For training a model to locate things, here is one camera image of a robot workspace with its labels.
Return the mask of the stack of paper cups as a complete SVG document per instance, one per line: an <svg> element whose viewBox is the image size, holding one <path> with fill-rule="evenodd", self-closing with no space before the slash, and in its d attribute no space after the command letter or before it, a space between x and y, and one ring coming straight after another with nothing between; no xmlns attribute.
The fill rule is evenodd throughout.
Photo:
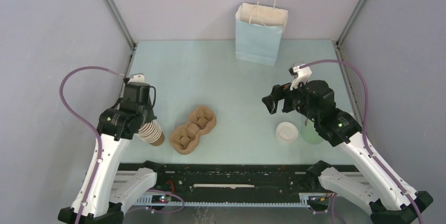
<svg viewBox="0 0 446 224"><path fill-rule="evenodd" d="M136 135L142 141L155 147L160 146L165 140L162 128L156 120L143 124Z"/></svg>

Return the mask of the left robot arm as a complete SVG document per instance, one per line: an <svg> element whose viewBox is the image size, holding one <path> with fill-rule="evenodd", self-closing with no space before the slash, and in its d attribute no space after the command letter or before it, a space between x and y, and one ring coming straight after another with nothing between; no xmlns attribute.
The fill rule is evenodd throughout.
<svg viewBox="0 0 446 224"><path fill-rule="evenodd" d="M126 83L123 96L100 115L93 129L97 143L85 180L72 205L59 211L59 221L123 223L126 212L145 191L164 188L163 173L139 168L117 191L111 191L124 150L142 125L155 119L151 89L147 83Z"/></svg>

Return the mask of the stack of white lids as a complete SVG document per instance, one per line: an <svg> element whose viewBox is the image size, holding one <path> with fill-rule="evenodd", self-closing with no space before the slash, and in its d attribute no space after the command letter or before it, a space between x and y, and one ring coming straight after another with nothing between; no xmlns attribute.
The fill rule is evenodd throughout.
<svg viewBox="0 0 446 224"><path fill-rule="evenodd" d="M275 138L284 144L290 144L297 140L299 137L299 131L297 127L287 121L278 124L275 130Z"/></svg>

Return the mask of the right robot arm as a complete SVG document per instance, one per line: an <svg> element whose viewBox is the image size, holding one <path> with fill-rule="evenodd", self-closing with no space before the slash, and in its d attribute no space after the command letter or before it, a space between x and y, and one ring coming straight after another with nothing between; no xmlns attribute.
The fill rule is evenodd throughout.
<svg viewBox="0 0 446 224"><path fill-rule="evenodd" d="M433 203L427 191L415 190L388 165L349 113L337 108L335 93L325 81L300 82L296 87L274 85L262 98L270 114L276 113L281 100L282 112L296 111L313 122L318 135L350 156L369 183L351 180L321 160L307 170L310 190L324 188L348 199L369 214L373 223L412 223Z"/></svg>

